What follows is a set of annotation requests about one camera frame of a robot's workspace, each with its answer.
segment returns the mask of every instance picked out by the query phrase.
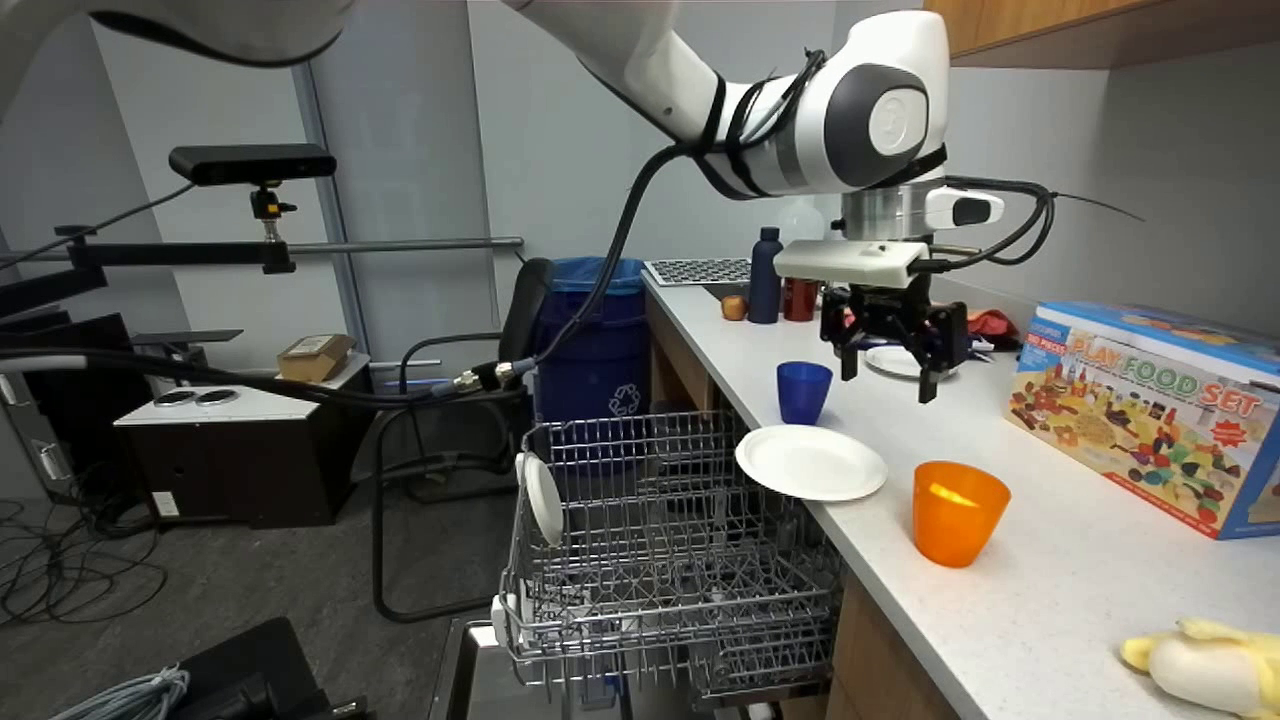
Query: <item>table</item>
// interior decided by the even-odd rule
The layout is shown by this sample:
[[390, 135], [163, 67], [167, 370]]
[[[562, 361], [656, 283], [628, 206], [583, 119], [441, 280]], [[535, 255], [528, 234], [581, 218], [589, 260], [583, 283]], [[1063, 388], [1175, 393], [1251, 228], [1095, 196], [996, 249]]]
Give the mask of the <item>table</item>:
[[[726, 322], [704, 286], [648, 286], [656, 345], [753, 423], [781, 423], [770, 368], [823, 361], [816, 322]], [[1115, 659], [1122, 634], [1207, 614], [1275, 631], [1280, 535], [1203, 541], [1063, 452], [1038, 445], [998, 402], [1011, 361], [964, 363], [930, 402], [874, 370], [830, 388], [823, 426], [886, 461], [886, 483], [859, 502], [813, 502], [854, 589], [882, 611], [955, 714], [993, 720], [1195, 720]], [[1011, 489], [996, 541], [970, 569], [928, 564], [908, 535], [913, 467], [981, 465]]]

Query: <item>shelf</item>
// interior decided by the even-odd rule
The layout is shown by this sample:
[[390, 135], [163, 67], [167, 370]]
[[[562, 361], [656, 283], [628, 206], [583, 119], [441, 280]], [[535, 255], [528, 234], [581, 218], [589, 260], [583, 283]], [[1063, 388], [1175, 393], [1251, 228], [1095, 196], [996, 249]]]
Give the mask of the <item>shelf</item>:
[[1280, 40], [1275, 0], [928, 0], [961, 67], [1129, 67]]

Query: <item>blue bin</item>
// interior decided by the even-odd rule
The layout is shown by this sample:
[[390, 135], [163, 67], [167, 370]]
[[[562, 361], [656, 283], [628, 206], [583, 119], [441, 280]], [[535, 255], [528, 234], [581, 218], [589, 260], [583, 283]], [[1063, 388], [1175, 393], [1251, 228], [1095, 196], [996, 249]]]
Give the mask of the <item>blue bin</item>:
[[[535, 345], [572, 319], [592, 296], [600, 255], [556, 260], [553, 291], [535, 319]], [[535, 412], [544, 421], [640, 415], [648, 408], [648, 322], [640, 260], [621, 260], [596, 315], [560, 345], [535, 370]]]

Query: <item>white plate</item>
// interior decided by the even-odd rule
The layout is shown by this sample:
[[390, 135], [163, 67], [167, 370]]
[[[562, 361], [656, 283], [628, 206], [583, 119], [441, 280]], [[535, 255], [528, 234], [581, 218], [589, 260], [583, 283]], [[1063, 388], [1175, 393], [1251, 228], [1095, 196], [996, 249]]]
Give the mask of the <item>white plate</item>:
[[535, 529], [544, 530], [544, 541], [553, 547], [560, 547], [560, 541], [562, 541], [562, 502], [560, 502], [560, 489], [556, 489], [553, 467], [531, 452], [515, 452], [515, 478], [525, 483], [525, 494], [528, 494]]
[[882, 345], [882, 347], [867, 347], [865, 363], [870, 370], [896, 376], [896, 381], [921, 381], [921, 363], [908, 347], [898, 345]]
[[806, 426], [806, 423], [766, 423], [736, 445], [736, 465], [762, 489], [798, 501], [859, 501], [870, 494], [886, 467], [867, 445]]

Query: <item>colorful box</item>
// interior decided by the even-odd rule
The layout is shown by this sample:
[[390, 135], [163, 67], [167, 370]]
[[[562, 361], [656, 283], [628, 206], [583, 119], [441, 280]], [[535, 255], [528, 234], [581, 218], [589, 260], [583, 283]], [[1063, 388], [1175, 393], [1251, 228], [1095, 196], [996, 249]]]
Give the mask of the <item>colorful box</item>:
[[1154, 309], [1038, 303], [1009, 412], [1203, 535], [1275, 535], [1275, 347]]

